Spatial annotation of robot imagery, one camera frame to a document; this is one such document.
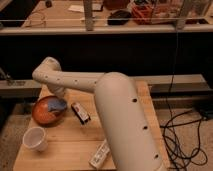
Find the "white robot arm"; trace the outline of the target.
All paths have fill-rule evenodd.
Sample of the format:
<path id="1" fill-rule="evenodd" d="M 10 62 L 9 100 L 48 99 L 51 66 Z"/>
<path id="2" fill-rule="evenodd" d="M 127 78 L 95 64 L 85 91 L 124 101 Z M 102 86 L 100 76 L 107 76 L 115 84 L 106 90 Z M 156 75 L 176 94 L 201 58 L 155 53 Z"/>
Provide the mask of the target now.
<path id="1" fill-rule="evenodd" d="M 117 171 L 167 171 L 132 78 L 119 72 L 64 72 L 52 57 L 45 58 L 32 77 L 58 97 L 67 88 L 94 95 Z"/>

